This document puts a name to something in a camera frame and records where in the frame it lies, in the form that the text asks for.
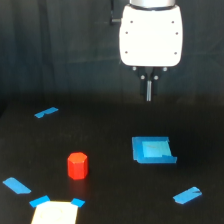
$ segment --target white robot housing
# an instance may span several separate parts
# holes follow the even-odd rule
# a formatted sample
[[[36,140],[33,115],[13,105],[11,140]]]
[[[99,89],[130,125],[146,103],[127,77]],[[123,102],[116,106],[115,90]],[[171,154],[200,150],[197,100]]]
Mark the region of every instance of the white robot housing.
[[[183,44],[180,8],[175,0],[130,0],[123,11],[119,38],[124,64],[175,66]]]

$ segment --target dark floor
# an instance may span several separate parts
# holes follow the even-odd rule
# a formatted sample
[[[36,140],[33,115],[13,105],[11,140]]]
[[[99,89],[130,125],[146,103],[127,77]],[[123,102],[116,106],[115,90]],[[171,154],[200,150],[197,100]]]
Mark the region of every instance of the dark floor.
[[[0,180],[29,187],[16,195],[0,184],[0,219],[31,223],[29,201],[86,201],[77,224],[221,224],[224,222],[224,107],[51,105],[59,111],[37,119],[46,105],[10,104],[0,120]],[[168,136],[176,165],[133,161],[133,136]],[[90,173],[71,181],[66,159],[88,155]],[[173,196],[193,187],[203,195],[186,205]]]

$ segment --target red cylinder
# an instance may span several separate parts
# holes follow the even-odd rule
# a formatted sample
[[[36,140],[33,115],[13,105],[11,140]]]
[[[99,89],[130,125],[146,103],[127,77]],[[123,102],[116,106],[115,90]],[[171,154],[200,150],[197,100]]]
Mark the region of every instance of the red cylinder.
[[[82,152],[72,153],[68,157],[68,176],[81,180],[88,174],[88,157]]]

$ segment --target metal rod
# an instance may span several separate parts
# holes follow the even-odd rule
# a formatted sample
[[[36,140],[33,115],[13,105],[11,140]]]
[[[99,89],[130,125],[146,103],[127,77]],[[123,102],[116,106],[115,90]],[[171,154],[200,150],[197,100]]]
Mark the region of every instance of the metal rod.
[[[152,96],[152,81],[147,81],[147,89],[146,89],[146,101],[151,101]]]

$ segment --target blue tape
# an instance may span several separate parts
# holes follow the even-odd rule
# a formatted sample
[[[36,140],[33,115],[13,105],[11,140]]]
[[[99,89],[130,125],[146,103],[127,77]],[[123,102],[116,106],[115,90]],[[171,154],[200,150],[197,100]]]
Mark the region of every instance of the blue tape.
[[[133,158],[138,163],[142,164],[176,163],[177,157],[173,157],[171,155],[168,142],[168,137],[133,137]],[[154,144],[154,147],[161,146],[162,144],[162,149],[158,150],[157,148],[157,150],[155,150],[155,148],[151,147],[153,150],[151,150],[151,152],[147,152],[147,150],[144,149],[144,146],[147,147],[147,145],[151,145],[151,143]]]
[[[37,198],[37,199],[35,199],[33,201],[30,201],[30,205],[33,208],[36,208],[38,205],[40,205],[40,204],[42,204],[44,202],[47,202],[47,201],[50,201],[50,198],[47,195],[45,195],[45,196],[43,196],[41,198]]]
[[[7,180],[3,181],[8,188],[13,190],[16,194],[29,194],[31,190],[20,183],[13,177],[8,178]]]
[[[186,202],[191,201],[200,195],[202,195],[201,191],[197,187],[192,187],[189,190],[176,195],[173,197],[173,199],[176,203],[185,204]]]
[[[77,205],[79,208],[81,208],[84,204],[85,204],[85,201],[82,201],[80,199],[77,199],[77,198],[74,198],[71,203],[73,205]]]
[[[40,113],[35,114],[34,116],[37,117],[37,118],[42,118],[45,114],[52,114],[52,113],[54,113],[56,111],[58,111],[57,108],[51,107],[51,108],[49,108],[47,110],[44,110],[44,111],[42,111]]]

